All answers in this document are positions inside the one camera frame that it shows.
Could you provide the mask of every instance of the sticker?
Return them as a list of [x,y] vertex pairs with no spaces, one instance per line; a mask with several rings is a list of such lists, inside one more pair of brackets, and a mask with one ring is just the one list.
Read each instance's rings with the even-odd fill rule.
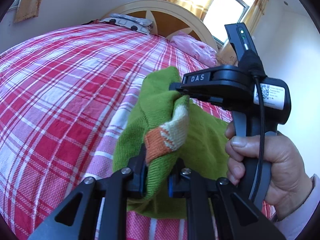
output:
[[[260,84],[263,97],[263,105],[274,109],[283,110],[285,89],[269,84]],[[257,87],[254,86],[253,103],[259,104]]]

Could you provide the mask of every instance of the knit fabric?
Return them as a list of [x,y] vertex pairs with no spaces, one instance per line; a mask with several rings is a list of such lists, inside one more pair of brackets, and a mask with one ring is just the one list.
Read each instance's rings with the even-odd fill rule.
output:
[[185,199],[169,198],[167,190],[167,177],[178,157],[203,177],[217,179],[227,172],[227,123],[203,111],[188,96],[169,91],[172,82],[180,82],[175,67],[144,79],[113,159],[114,171],[125,167],[145,142],[147,193],[143,199],[129,199],[128,210],[157,219],[186,217]]

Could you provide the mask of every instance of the screw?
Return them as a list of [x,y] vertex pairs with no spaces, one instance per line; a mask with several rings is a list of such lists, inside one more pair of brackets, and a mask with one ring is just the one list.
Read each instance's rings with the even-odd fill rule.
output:
[[131,169],[129,167],[125,167],[121,169],[122,174],[129,174],[131,172]]
[[227,178],[220,178],[219,184],[220,185],[227,185],[229,183],[229,180]]
[[183,168],[181,170],[183,175],[189,175],[191,173],[191,169],[190,168]]
[[94,182],[94,177],[86,177],[83,182],[85,184],[92,184]]

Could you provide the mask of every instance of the wooden headboard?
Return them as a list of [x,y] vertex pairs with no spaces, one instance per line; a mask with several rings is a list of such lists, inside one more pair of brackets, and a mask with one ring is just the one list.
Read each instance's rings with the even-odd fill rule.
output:
[[181,30],[218,51],[217,44],[204,23],[188,10],[174,3],[162,0],[129,2],[108,12],[101,19],[107,18],[111,13],[150,19],[154,22],[151,33],[167,39]]

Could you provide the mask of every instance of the human hand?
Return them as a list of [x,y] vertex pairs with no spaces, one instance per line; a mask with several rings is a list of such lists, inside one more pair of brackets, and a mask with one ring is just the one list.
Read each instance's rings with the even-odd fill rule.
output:
[[[237,185],[244,176],[244,157],[258,158],[260,135],[253,137],[234,136],[231,122],[225,136],[228,160],[228,179]],[[302,157],[293,142],[286,136],[265,136],[264,160],[272,163],[271,182],[265,201],[276,209],[278,220],[297,210],[312,191],[312,181],[304,169]]]

